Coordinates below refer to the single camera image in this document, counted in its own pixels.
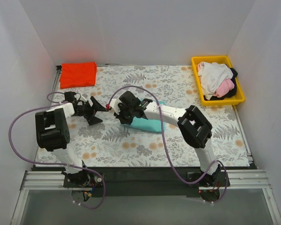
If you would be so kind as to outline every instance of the teal cloth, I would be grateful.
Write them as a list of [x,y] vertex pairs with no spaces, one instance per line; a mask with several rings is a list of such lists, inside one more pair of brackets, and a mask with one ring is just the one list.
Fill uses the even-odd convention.
[[[159,101],[159,104],[165,105],[165,102]],[[128,126],[134,129],[161,133],[161,122],[159,120],[147,120],[144,118],[134,117],[133,122]]]

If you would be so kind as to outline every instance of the yellow plastic basket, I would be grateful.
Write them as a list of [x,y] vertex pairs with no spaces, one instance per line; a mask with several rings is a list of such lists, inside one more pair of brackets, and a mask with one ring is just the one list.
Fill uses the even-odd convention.
[[229,58],[226,55],[214,55],[214,56],[197,56],[197,57],[192,57],[192,70],[194,72],[195,75],[195,79],[196,79],[196,83],[198,86],[198,90],[199,90],[199,96],[200,96],[200,100],[201,100],[201,104],[204,106],[211,106],[211,105],[237,105],[238,103],[244,102],[245,101],[245,97],[243,94],[243,91],[240,87],[240,84],[236,78],[236,85],[237,85],[237,92],[236,95],[233,97],[227,97],[223,100],[216,100],[216,101],[206,101],[204,99],[203,96],[203,91],[201,88],[201,82],[198,76],[198,64],[200,62],[209,62],[209,63],[213,63],[213,62],[217,62],[219,64],[226,64],[228,67],[232,67],[232,64],[229,60]]

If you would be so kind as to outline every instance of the red cloth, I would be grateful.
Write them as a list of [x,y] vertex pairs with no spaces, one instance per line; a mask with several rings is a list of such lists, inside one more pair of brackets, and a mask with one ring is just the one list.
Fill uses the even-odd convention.
[[97,64],[95,62],[63,63],[60,88],[87,87],[96,84]]

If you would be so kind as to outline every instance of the floral tablecloth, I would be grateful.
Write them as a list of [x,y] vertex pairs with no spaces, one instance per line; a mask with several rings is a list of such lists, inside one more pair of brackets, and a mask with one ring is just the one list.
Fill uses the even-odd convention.
[[[99,67],[96,85],[84,88],[60,89],[86,93],[106,105],[110,96],[125,85],[137,85],[153,92],[166,105],[188,108],[196,105],[211,122],[212,146],[217,159],[226,166],[248,166],[247,151],[232,106],[201,106],[197,86],[190,66],[108,66]],[[142,90],[129,88],[138,98],[152,98]],[[61,101],[62,95],[54,100]],[[98,112],[103,123],[89,126],[83,117],[67,119],[71,142],[79,158],[87,166],[169,166],[161,134],[149,133],[121,125],[113,112]],[[166,124],[167,146],[175,166],[199,166],[192,147],[182,138],[180,130]],[[39,162],[58,162],[45,149],[39,149]]]

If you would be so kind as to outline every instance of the black garment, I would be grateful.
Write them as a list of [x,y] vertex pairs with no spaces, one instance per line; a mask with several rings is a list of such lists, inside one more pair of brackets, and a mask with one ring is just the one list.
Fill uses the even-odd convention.
[[237,86],[236,86],[235,78],[237,77],[238,73],[236,72],[236,70],[235,70],[234,68],[230,68],[230,69],[231,69],[231,71],[232,71],[232,73],[233,73],[233,77],[232,77],[231,81],[234,83],[234,88],[233,88],[232,90],[230,90],[227,94],[225,94],[225,95],[222,96],[222,97],[212,96],[209,101],[223,100],[224,98],[230,98],[230,97],[236,95]]

